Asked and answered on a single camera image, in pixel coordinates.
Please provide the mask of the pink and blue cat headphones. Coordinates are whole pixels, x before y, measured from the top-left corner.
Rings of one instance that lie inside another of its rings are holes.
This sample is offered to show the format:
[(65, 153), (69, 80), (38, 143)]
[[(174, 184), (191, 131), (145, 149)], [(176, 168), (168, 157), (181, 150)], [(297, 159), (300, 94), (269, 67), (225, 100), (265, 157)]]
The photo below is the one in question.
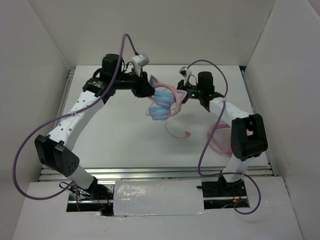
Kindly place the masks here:
[(152, 104), (146, 111), (147, 116), (154, 121), (165, 121), (181, 112), (182, 102), (188, 95), (187, 91), (160, 82), (154, 75), (150, 76), (149, 83), (155, 92), (149, 97)]

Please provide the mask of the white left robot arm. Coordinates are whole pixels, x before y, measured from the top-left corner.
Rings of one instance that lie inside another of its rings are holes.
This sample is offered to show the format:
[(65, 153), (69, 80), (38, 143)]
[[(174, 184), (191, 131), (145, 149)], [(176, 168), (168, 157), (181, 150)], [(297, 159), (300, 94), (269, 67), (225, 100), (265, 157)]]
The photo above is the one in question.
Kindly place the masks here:
[(38, 135), (34, 141), (40, 162), (75, 182), (81, 195), (89, 200), (109, 196), (110, 192), (81, 167), (79, 157), (72, 152), (81, 132), (117, 90), (130, 90), (138, 98), (150, 97), (155, 92), (149, 84), (148, 74), (143, 71), (143, 67), (150, 62), (149, 58), (145, 54), (137, 54), (131, 61), (133, 69), (126, 73), (117, 67), (123, 62), (121, 56), (106, 54), (102, 67), (83, 86), (77, 102), (69, 111), (69, 117), (46, 136)]

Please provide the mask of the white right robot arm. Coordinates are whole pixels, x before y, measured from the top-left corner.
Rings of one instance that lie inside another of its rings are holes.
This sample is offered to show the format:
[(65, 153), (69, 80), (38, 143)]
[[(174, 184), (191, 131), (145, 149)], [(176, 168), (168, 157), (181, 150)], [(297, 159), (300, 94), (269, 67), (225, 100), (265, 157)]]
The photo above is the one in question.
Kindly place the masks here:
[(180, 70), (180, 74), (184, 80), (179, 81), (177, 88), (187, 92), (183, 102), (197, 99), (208, 112), (218, 115), (205, 145), (209, 146), (214, 141), (213, 132), (219, 127), (230, 128), (230, 147), (225, 151), (230, 155), (230, 160), (212, 184), (217, 193), (228, 196), (241, 188), (243, 177), (253, 159), (268, 149), (263, 118), (258, 113), (249, 114), (226, 101), (226, 95), (215, 90), (211, 72), (198, 73), (196, 84), (189, 82), (191, 71)]

